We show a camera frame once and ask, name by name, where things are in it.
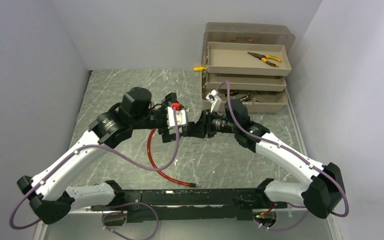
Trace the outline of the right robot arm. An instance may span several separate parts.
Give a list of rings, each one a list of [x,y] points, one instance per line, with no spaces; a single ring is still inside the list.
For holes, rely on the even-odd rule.
[[[265,126],[251,120],[240,100],[225,104],[225,114],[202,111],[196,122],[182,128],[183,137],[211,138],[216,133],[233,134],[242,147],[276,162],[298,179],[298,183],[264,180],[255,194],[256,203],[267,208],[273,202],[285,202],[306,208],[314,216],[344,218],[350,206],[341,169],[334,163],[313,160],[281,141]]]

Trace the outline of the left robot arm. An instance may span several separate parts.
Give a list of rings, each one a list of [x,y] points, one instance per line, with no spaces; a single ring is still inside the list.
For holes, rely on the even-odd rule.
[[[187,111],[175,93],[169,93],[153,107],[151,92],[134,87],[120,102],[99,114],[56,162],[33,177],[21,177],[17,185],[33,212],[47,225],[85,207],[107,206],[117,210],[125,202],[125,192],[114,180],[83,187],[73,187],[72,182],[94,161],[115,153],[116,147],[128,140],[133,131],[157,129],[165,142],[179,142],[180,128],[187,124]]]

